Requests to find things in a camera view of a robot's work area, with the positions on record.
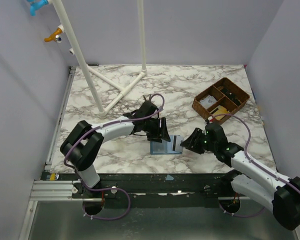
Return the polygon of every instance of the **yellow faucet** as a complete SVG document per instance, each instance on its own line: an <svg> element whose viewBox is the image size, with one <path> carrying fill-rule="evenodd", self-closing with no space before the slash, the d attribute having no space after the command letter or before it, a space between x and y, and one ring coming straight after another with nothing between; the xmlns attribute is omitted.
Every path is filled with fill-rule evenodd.
<svg viewBox="0 0 300 240"><path fill-rule="evenodd" d="M62 34L63 32L64 32L64 27L62 25L59 25L58 28L56 29L56 31L54 33L52 33L49 37L45 38L44 41L46 43L51 42L51 41L60 43L61 37L59 35Z"/></svg>

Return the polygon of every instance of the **object in tray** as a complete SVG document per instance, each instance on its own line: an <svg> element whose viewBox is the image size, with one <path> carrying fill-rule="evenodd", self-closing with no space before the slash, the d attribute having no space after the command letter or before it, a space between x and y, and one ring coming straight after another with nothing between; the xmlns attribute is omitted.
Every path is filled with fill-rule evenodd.
<svg viewBox="0 0 300 240"><path fill-rule="evenodd" d="M220 91L226 95L232 102L234 102L237 106L240 106L241 102L237 99L237 96L235 94L233 94L232 92L230 92L228 89L226 89L225 87L220 87L222 88Z"/></svg>
<svg viewBox="0 0 300 240"><path fill-rule="evenodd" d="M211 95L208 95L204 99L200 100L201 105L206 109L211 107L216 102L217 102L217 100Z"/></svg>
<svg viewBox="0 0 300 240"><path fill-rule="evenodd" d="M227 111L227 109L224 106L219 105L215 109L213 109L210 113L211 113L212 116L215 116L215 115L218 115L218 114L228 114L229 112ZM215 117L215 119L220 121L224 117L225 116L217 116L217 117Z"/></svg>
<svg viewBox="0 0 300 240"><path fill-rule="evenodd" d="M182 154L183 147L180 146L184 138L180 135L170 135L171 141L150 142L151 155Z"/></svg>

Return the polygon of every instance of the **black metal frame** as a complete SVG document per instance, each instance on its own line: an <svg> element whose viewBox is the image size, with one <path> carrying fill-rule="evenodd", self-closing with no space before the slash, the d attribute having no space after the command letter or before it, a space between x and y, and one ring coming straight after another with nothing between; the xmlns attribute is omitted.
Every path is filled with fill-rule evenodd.
<svg viewBox="0 0 300 240"><path fill-rule="evenodd" d="M41 179L46 180L50 173L44 172ZM132 208L218 208L219 197L232 197L234 192L223 184L223 173L183 173L183 174L99 174L100 182L96 189L113 186L124 189L130 196ZM75 181L75 174L60 174L58 181ZM101 198L101 192L90 192L81 183L73 184L78 192L74 199ZM183 194L171 194L181 191ZM127 196L118 191L105 192L105 208L127 207Z"/></svg>

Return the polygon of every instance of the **blue object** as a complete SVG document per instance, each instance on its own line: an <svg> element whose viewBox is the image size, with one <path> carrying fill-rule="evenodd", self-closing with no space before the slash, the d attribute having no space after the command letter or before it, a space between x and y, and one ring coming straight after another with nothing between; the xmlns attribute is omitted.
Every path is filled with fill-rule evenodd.
<svg viewBox="0 0 300 240"><path fill-rule="evenodd" d="M180 135L169 135L171 141L162 140L162 142L150 142L151 155L182 154L183 147L180 143L184 138Z"/></svg>
<svg viewBox="0 0 300 240"><path fill-rule="evenodd" d="M38 2L31 3L31 6L30 6L31 16L35 16L37 10L42 8L44 5L48 5L48 4L49 4L48 0L41 0L41 1L38 1Z"/></svg>
<svg viewBox="0 0 300 240"><path fill-rule="evenodd" d="M166 181L173 181L174 179L175 178L173 176L169 175L169 174L165 177Z"/></svg>

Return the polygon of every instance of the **yellow object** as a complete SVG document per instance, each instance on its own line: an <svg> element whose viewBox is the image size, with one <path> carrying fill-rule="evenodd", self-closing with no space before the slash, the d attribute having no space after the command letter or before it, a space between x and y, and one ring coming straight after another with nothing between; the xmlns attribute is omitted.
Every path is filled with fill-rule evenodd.
<svg viewBox="0 0 300 240"><path fill-rule="evenodd" d="M58 28L56 29L56 31L55 31L54 33L52 33L52 34L50 35L50 37L45 38L44 41L45 41L46 43L51 42L51 41L56 41L56 35L62 34L62 33L63 33L63 32L62 32L61 28L58 27Z"/></svg>
<svg viewBox="0 0 300 240"><path fill-rule="evenodd" d="M55 181L56 180L56 174L52 173L50 176L50 181Z"/></svg>
<svg viewBox="0 0 300 240"><path fill-rule="evenodd" d="M221 105L217 106L215 109L213 109L211 112L212 116L218 115L218 114L228 114L229 112L227 109ZM220 121L224 116L217 116L215 119Z"/></svg>

